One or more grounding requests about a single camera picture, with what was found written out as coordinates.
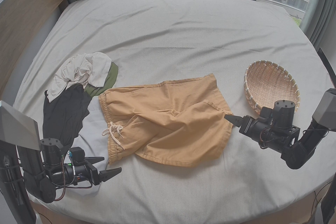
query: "mattress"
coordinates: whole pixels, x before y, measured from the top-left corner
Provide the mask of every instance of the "mattress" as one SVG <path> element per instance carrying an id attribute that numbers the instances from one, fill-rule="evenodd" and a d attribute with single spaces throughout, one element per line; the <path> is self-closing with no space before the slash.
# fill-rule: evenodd
<path id="1" fill-rule="evenodd" d="M 273 61 L 299 86 L 293 124 L 301 130 L 333 87 L 309 40 L 278 6 L 250 0 L 80 0 L 62 13 L 15 100 L 15 108 L 38 122 L 41 137 L 43 92 L 57 69 L 71 56 L 96 51 L 119 66 L 115 87 L 214 73 L 232 112 L 253 117 L 243 89 L 245 70 L 259 59 Z M 97 224 L 240 223 L 281 210 L 324 184 L 336 170 L 335 147 L 330 133 L 302 168 L 291 170 L 279 153 L 261 150 L 234 127 L 219 159 L 183 168 L 131 155 L 107 166 L 123 170 L 96 195 L 67 191 L 61 201 L 44 205 Z"/>

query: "wicker basket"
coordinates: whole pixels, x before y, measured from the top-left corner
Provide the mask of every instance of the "wicker basket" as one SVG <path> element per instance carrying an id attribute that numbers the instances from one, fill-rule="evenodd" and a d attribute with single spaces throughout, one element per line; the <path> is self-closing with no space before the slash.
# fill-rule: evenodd
<path id="1" fill-rule="evenodd" d="M 244 91 L 251 107 L 260 114 L 263 106 L 273 108 L 278 100 L 300 105 L 300 91 L 294 78 L 282 66 L 265 60 L 251 63 L 244 75 Z"/>

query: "white drawstring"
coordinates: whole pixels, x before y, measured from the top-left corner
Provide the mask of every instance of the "white drawstring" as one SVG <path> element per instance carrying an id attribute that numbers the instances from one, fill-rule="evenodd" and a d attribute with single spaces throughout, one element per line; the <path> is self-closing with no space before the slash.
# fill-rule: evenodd
<path id="1" fill-rule="evenodd" d="M 117 140 L 117 138 L 114 137 L 114 134 L 117 132 L 122 138 L 124 138 L 124 137 L 121 135 L 121 133 L 120 133 L 120 131 L 123 129 L 123 127 L 122 127 L 121 125 L 116 125 L 116 124 L 114 124 L 112 121 L 110 122 L 110 124 L 111 124 L 111 126 L 110 126 L 109 128 L 107 128 L 107 129 L 103 130 L 103 132 L 102 132 L 101 134 L 102 134 L 103 136 L 104 136 L 104 135 L 107 135 L 107 134 L 111 134 L 112 139 L 113 139 L 119 146 L 121 146 L 121 148 L 122 148 L 123 150 L 125 150 L 125 149 L 123 148 L 123 146 L 120 144 L 120 142 Z"/>

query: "clothing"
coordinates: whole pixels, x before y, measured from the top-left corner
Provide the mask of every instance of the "clothing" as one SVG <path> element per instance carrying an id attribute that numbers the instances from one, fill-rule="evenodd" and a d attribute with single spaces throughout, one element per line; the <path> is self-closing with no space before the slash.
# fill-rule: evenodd
<path id="1" fill-rule="evenodd" d="M 56 138 L 69 149 L 83 127 L 83 118 L 89 114 L 87 107 L 92 98 L 78 83 L 65 89 L 52 102 L 48 100 L 47 91 L 44 94 L 43 138 Z"/>
<path id="2" fill-rule="evenodd" d="M 108 130 L 109 163 L 132 153 L 153 162 L 192 167 L 219 158 L 232 114 L 213 74 L 203 78 L 119 87 L 99 95 Z"/>
<path id="3" fill-rule="evenodd" d="M 113 62 L 111 63 L 111 68 L 105 79 L 104 86 L 95 87 L 88 83 L 84 91 L 86 91 L 91 97 L 98 96 L 99 94 L 113 87 L 113 85 L 116 82 L 117 76 L 118 76 L 118 66 Z"/>
<path id="4" fill-rule="evenodd" d="M 102 136 L 102 131 L 107 128 L 102 109 L 100 108 L 98 96 L 94 96 L 87 107 L 88 116 L 83 119 L 83 128 L 79 131 L 78 137 L 73 140 L 72 147 L 81 147 L 86 157 L 104 157 L 101 162 L 93 164 L 99 171 L 105 170 L 109 155 L 107 152 L 107 136 Z M 65 157 L 65 163 L 70 163 L 69 157 Z M 76 187 L 88 186 L 87 181 L 79 182 Z M 89 189 L 67 189 L 66 192 L 75 192 L 78 195 L 85 196 L 98 192 L 99 185 L 92 186 Z"/>
<path id="5" fill-rule="evenodd" d="M 49 102 L 53 101 L 65 88 L 80 83 L 103 87 L 111 66 L 111 58 L 101 52 L 82 54 L 67 59 L 58 69 L 48 89 Z"/>

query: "tan shorts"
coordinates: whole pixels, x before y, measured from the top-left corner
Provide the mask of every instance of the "tan shorts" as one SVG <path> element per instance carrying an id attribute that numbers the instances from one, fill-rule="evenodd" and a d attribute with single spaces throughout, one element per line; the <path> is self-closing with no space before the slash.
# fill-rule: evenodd
<path id="1" fill-rule="evenodd" d="M 224 115 L 232 112 L 213 74 L 111 88 L 99 102 L 108 127 L 123 127 L 122 136 L 116 129 L 109 133 L 109 163 L 135 153 L 156 163 L 192 167 L 219 158 L 231 134 Z"/>

